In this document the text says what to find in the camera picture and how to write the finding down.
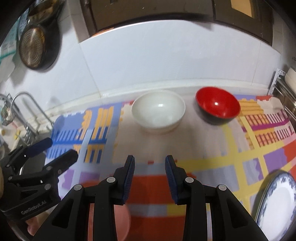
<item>bowl rim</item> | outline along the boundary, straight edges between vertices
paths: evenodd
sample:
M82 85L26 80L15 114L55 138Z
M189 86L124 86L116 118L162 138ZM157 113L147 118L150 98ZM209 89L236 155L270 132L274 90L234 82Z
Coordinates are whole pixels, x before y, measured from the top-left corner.
M165 92L165 93L169 93L169 94L175 95L179 100L182 101L182 103L183 103L183 105L184 105L184 111L183 111L183 113L182 113L182 115L181 115L180 118L178 118L176 121L172 122L172 123L169 124L169 125L164 125L164 126L160 126L160 127L153 127L153 126L143 125L143 123L140 123L140 122L137 120L137 118L135 118L135 116L134 116L134 114L133 114L133 107L134 107L134 104L135 104L136 101L139 100L140 98L142 98L142 97L144 97L144 96L146 96L146 95L148 95L148 94L157 93L157 92L160 92L160 93L161 93L161 92L162 92L162 93ZM145 92L144 94L142 94L142 95L140 95L138 98L136 98L136 99L134 100L132 106L131 106L131 114L132 114L133 119L134 119L134 120L135 120L140 126L142 126L142 127L144 127L144 128L148 128L148 129L153 129L153 130L163 129L163 128L167 128L167 127L169 127L169 126L172 126L172 125L177 124L177 123L183 118L183 116L184 116L184 114L185 114L185 111L186 111L186 104L185 104L184 99L183 99L179 94L177 94L176 92L174 92L174 91L169 91L169 90L151 90L151 91Z
M211 112L208 112L205 108L202 107L202 105L199 103L198 98L197 98L198 93L200 93L200 91L203 90L203 89L218 89L218 90L220 90L220 91L222 91L222 92L225 92L225 93L227 93L227 94L233 96L234 99L236 100L236 102L238 103L238 106L239 106L239 110L238 110L238 112L237 112L235 115L232 115L231 117L227 117L227 118L221 117L220 115L216 115L216 114L213 114L213 113L211 113ZM221 88L218 88L218 87L215 87L215 86L205 86L205 87L200 88L200 89L196 92L196 94L195 94L195 100L196 100L198 106L199 106L200 108L202 108L202 110L204 110L206 113L209 113L210 115L215 116L215 117L220 118L220 119L224 119L224 120L234 119L234 118L237 117L237 116L239 115L239 113L241 112L241 106L240 106L240 104L239 104L239 101L235 98L235 96L234 96L233 94L231 94L230 92L228 92L227 90L224 90L224 89L221 89Z

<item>stacked white bowl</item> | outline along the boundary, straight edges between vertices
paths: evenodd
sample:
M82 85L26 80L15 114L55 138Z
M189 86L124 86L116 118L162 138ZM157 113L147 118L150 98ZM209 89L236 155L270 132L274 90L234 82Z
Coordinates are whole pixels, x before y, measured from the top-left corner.
M285 82L294 92L294 94L296 94L296 72L293 68L290 68L286 73Z

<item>cabinet door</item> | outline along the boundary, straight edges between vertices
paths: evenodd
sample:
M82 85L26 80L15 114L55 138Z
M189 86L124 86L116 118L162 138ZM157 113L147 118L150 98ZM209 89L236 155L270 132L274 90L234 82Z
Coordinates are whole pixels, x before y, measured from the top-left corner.
M212 0L91 0L97 31L156 19L213 21Z
M215 21L272 45L272 9L264 0L214 0Z

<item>colorful tablecloth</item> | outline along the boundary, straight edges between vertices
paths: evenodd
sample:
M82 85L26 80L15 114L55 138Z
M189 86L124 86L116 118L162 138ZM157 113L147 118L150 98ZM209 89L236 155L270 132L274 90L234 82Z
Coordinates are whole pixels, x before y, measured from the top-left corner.
M185 96L180 125L160 135L135 124L132 102L60 116L46 163L71 148L79 152L77 163L60 177L60 196L77 183L111 176L133 155L136 168L127 201L132 216L127 240L180 241L185 206L174 204L164 168L165 157L173 155L177 165L202 184L225 184L251 213L270 173L282 169L296 177L296 134L277 98L236 97L240 115L226 125L212 126L199 117L194 97ZM210 239L210 221L208 234Z

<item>white plate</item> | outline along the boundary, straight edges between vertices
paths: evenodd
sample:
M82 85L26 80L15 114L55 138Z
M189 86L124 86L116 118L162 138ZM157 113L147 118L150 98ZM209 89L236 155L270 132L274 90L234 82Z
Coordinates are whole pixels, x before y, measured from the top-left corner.
M269 241L279 241L296 213L296 182L287 172L278 174L267 186L256 223Z

